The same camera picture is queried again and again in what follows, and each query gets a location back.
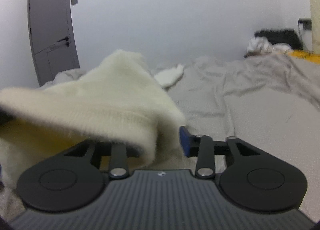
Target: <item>power outlet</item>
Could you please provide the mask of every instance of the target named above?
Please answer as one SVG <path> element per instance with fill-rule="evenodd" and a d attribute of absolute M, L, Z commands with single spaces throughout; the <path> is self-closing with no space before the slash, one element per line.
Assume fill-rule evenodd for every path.
<path fill-rule="evenodd" d="M 302 24 L 302 28 L 305 31 L 311 31 L 312 30 L 311 19 L 309 19 L 309 18 L 301 18 L 301 19 L 299 19 L 299 24 Z"/>

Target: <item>ribbed gray surface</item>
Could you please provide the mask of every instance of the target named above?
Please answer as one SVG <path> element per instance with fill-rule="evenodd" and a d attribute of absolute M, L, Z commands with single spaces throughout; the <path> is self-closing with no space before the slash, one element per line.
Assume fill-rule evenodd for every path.
<path fill-rule="evenodd" d="M 11 222 L 16 230 L 309 230 L 298 210 L 260 215 L 227 202 L 210 181 L 188 170 L 135 171 L 113 181 L 98 200 L 78 211 L 46 214 L 27 210 Z"/>

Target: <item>white logo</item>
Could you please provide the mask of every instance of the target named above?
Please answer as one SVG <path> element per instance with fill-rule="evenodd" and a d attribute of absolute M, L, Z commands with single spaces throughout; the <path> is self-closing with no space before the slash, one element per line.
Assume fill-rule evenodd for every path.
<path fill-rule="evenodd" d="M 161 171 L 161 172 L 158 173 L 158 176 L 159 176 L 159 177 L 163 177 L 163 176 L 165 176 L 165 175 L 167 175 L 167 174 L 166 174 L 164 171 Z"/>

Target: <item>door frame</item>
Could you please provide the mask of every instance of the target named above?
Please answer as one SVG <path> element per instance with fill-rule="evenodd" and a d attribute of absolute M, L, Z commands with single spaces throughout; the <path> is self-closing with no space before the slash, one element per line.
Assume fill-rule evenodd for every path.
<path fill-rule="evenodd" d="M 75 64 L 76 64 L 76 68 L 80 68 L 79 59 L 78 59 L 78 53 L 77 53 L 77 49 L 76 49 L 75 37 L 74 37 L 74 34 L 73 34 L 72 17 L 71 17 L 71 1 L 70 0 L 66 0 L 66 8 L 67 8 L 67 21 L 68 21 L 68 30 L 69 30 L 70 41 L 74 42 L 74 43 L 71 43 L 70 47 L 72 48 L 72 51 L 75 53 L 75 55 L 73 55 L 73 59 L 74 59 Z M 38 67 L 37 67 L 37 64 L 36 64 L 36 57 L 35 57 L 35 52 L 33 50 L 32 37 L 31 37 L 31 32 L 30 32 L 31 31 L 31 26 L 30 26 L 30 0 L 28 0 L 27 12 L 28 12 L 28 32 L 29 32 L 31 54 L 32 54 L 32 59 L 33 59 L 33 63 L 34 63 L 35 70 L 36 70 L 36 75 L 37 75 L 37 78 L 38 78 L 38 83 L 40 85 L 40 76 L 38 74 Z"/>

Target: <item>cream fuzzy sweater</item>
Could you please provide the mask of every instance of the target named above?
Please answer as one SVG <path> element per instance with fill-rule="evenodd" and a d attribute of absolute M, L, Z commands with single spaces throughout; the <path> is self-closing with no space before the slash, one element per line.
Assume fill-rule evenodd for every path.
<path fill-rule="evenodd" d="M 20 120 L 0 126 L 3 182 L 15 187 L 33 164 L 85 138 L 133 145 L 131 169 L 179 151 L 183 114 L 148 72 L 141 54 L 118 50 L 78 81 L 44 91 L 7 88 L 0 108 Z"/>

